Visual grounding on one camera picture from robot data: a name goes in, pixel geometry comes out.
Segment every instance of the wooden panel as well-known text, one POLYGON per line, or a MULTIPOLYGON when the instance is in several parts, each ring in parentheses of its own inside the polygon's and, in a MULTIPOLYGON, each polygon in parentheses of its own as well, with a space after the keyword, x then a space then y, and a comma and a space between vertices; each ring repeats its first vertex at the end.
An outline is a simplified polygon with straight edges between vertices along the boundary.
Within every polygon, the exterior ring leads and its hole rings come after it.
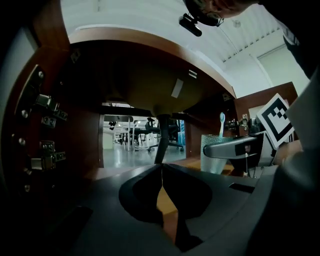
MULTIPOLYGON (((187 158, 200 155, 202 135, 219 135, 221 112, 225 114, 226 121, 237 118, 234 101, 232 99, 224 101, 221 94, 208 98, 185 112, 189 115, 189 119, 184 121, 187 158)), ((238 131, 223 133, 224 137, 236 135, 239 135, 238 131)))
MULTIPOLYGON (((249 109, 267 104, 277 93, 284 100, 288 101, 289 106, 298 97, 294 84, 292 82, 288 82, 241 98, 237 98, 234 100, 237 120, 241 120, 243 114, 247 114, 248 118, 250 119, 251 117, 249 114, 249 109)), ((244 131, 242 127, 239 129, 239 133, 241 136, 248 134, 248 132, 244 131)))
POLYGON ((79 48, 81 58, 87 60, 87 72, 92 74, 90 83, 98 85, 105 102, 127 102, 153 115, 157 114, 155 109, 171 114, 227 92, 196 66, 144 44, 100 40, 72 47, 79 48), (189 76, 189 70, 197 73, 197 79, 189 76), (171 93, 177 78, 183 81, 183 88, 174 98, 171 93))
POLYGON ((128 28, 118 27, 96 27, 80 29, 70 36, 72 44, 85 41, 124 41, 137 43, 143 46, 152 47, 178 57, 202 72, 206 73, 219 85, 224 87, 234 98, 235 93, 232 86, 216 71, 212 66, 199 58, 195 53, 181 47, 180 45, 169 41, 163 37, 128 28))
POLYGON ((61 0, 50 0, 34 17, 30 30, 38 46, 69 51, 70 42, 61 10, 61 0))

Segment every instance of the office room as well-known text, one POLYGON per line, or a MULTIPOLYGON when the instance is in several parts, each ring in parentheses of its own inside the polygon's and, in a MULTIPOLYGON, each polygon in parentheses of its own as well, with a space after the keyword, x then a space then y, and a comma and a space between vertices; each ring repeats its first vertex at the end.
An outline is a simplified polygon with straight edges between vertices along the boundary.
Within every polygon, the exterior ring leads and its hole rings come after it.
POLYGON ((317 8, 306 23, 286 0, 5 4, 3 250, 317 249, 317 8))

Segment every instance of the wooden cabinet door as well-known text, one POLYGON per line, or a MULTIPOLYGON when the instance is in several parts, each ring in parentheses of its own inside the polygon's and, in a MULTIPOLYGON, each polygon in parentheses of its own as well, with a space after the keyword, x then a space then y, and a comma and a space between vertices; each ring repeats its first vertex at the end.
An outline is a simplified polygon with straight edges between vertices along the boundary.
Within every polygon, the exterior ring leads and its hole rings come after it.
POLYGON ((86 73, 86 60, 73 55, 60 0, 49 1, 29 30, 37 49, 9 95, 1 131, 1 163, 5 187, 15 202, 15 226, 28 230, 27 236, 37 240, 36 236, 49 232, 73 206, 71 202, 90 182, 84 176, 103 167, 103 116, 98 112, 101 101, 94 97, 97 93, 86 73), (32 88, 39 87, 38 93, 59 103, 66 120, 56 118, 54 128, 43 124, 53 113, 34 105, 33 90, 24 93, 28 81, 32 88), (32 161, 43 156, 43 141, 53 141, 55 151, 65 153, 66 159, 53 169, 33 168, 32 161))
MULTIPOLYGON (((288 82, 282 85, 278 85, 266 90, 258 91, 256 93, 237 98, 234 100, 235 111, 237 120, 241 120, 244 114, 247 114, 248 119, 254 118, 250 117, 250 109, 264 106, 267 104, 273 96, 279 94, 290 106, 298 97, 294 84, 288 82)), ((245 131, 243 127, 239 128, 239 135, 247 135, 248 131, 245 131)))

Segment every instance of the chair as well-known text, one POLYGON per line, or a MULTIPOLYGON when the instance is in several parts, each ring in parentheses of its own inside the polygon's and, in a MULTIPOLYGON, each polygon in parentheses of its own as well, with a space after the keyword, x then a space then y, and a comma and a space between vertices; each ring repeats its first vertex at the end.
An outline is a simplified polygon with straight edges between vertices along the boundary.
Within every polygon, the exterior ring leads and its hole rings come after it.
MULTIPOLYGON (((153 134, 161 134, 161 129, 159 127, 153 127, 154 120, 152 118, 148 118, 148 122, 145 124, 145 129, 149 132, 152 132, 153 134)), ((167 129, 168 129, 168 146, 176 147, 177 149, 180 148, 180 151, 185 151, 185 148, 183 145, 178 144, 178 132, 181 131, 180 128, 180 122, 177 122, 177 120, 168 119, 167 122, 167 129)), ((151 151, 151 148, 158 147, 159 144, 152 145, 148 148, 148 151, 151 151)))

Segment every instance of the metal hinge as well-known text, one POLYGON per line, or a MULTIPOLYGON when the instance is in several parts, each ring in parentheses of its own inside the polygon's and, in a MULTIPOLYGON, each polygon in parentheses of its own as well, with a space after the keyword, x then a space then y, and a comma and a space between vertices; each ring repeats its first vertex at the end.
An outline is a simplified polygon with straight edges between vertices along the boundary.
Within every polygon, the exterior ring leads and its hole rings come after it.
POLYGON ((56 118, 67 120, 68 114, 58 109, 59 103, 49 95, 40 94, 40 86, 45 79, 45 73, 39 65, 36 65, 28 77, 19 98, 15 115, 26 120, 30 116, 33 106, 45 108, 56 118))
POLYGON ((35 104, 46 108, 56 118, 64 121, 67 120, 68 114, 61 109, 58 109, 59 103, 52 99, 51 96, 39 94, 35 104))
POLYGON ((31 158, 31 169, 48 171, 56 168, 56 162, 66 160, 66 152, 56 152, 55 142, 44 140, 40 142, 41 158, 31 158))

